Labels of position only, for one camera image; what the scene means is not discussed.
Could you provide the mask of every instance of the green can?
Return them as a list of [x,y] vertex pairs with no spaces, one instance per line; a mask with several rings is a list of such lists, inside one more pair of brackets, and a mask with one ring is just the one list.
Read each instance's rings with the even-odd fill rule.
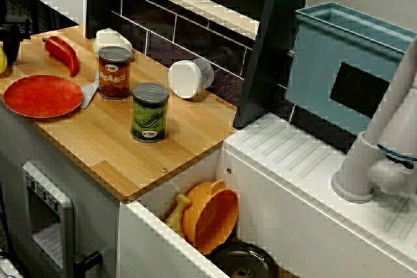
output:
[[169,91],[156,83],[142,83],[133,89],[133,113],[130,134],[143,143],[155,143],[165,137]]

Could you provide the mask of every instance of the blue box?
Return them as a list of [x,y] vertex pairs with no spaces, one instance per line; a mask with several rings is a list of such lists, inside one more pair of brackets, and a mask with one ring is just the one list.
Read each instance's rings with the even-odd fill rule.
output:
[[417,34],[333,2],[297,10],[296,17],[286,99],[358,135],[371,119],[330,99],[342,63],[391,82]]

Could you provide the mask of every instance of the white faucet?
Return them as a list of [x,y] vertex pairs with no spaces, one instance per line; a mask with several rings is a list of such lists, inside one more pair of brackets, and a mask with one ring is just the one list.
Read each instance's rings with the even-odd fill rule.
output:
[[365,203],[373,186],[390,195],[417,192],[417,37],[411,42],[367,129],[332,179],[342,198]]

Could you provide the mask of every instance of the wooden countertop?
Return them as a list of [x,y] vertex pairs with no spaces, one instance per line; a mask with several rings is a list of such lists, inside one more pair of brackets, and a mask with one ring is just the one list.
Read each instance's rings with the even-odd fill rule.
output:
[[[53,35],[76,51],[80,68],[76,76],[70,77],[67,67],[44,49],[42,37]],[[93,82],[97,69],[93,40],[84,37],[83,26],[35,35],[21,43],[18,60],[0,75],[0,94],[17,79],[37,74],[63,77],[82,87]],[[130,90],[146,81],[168,85],[167,68],[137,51],[130,74]],[[236,132],[235,111],[207,91],[200,102],[180,99],[170,91],[166,135],[157,143],[131,137],[132,96],[107,100],[96,93],[86,109],[59,118],[25,119],[116,198],[129,203],[219,148]]]

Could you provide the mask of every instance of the oven handle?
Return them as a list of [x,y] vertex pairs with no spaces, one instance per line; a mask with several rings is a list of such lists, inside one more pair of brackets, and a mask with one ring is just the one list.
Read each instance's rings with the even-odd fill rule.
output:
[[75,254],[72,258],[74,278],[85,278],[85,272],[102,261],[103,256],[98,251],[95,251],[87,257],[82,253]]

